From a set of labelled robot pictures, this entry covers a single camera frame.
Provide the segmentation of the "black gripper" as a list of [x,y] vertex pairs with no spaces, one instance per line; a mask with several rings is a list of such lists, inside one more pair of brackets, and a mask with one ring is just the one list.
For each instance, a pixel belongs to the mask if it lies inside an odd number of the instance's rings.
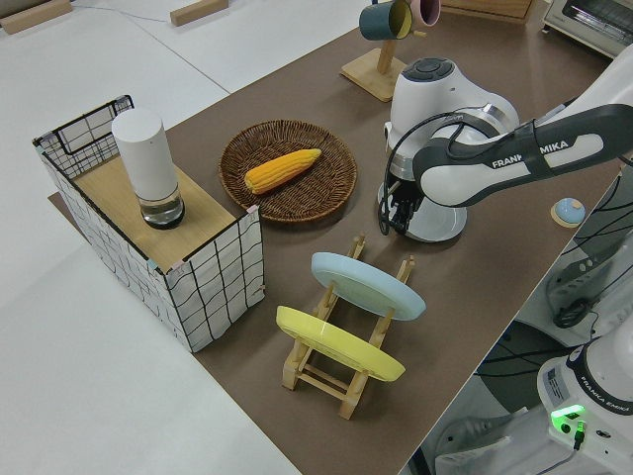
[[402,235],[408,231],[415,209],[418,209],[422,202],[422,195],[414,182],[397,181],[388,189],[388,201],[390,206],[394,207],[391,226]]

